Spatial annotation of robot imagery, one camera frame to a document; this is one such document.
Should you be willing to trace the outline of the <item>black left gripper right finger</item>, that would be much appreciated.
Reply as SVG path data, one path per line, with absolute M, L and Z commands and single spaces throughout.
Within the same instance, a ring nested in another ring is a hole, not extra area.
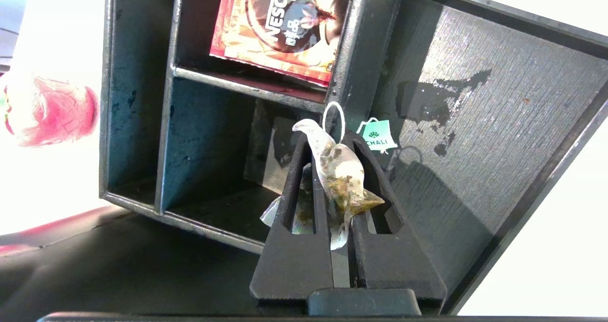
M 362 162 L 363 186 L 384 203 L 370 210 L 380 219 L 376 233 L 366 215 L 352 218 L 350 242 L 354 247 L 357 278 L 367 289 L 412 289 L 419 300 L 445 300 L 447 286 L 413 231 L 375 155 L 357 133 L 349 131 L 343 142 Z

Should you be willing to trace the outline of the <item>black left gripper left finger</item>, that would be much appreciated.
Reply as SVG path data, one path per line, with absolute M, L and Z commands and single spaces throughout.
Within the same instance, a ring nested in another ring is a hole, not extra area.
M 280 203 L 250 281 L 250 293 L 257 300 L 306 300 L 313 292 L 333 286 L 328 200 L 315 168 L 311 169 L 313 232 L 291 231 L 306 164 L 315 166 L 315 161 L 307 137 L 299 133 Z

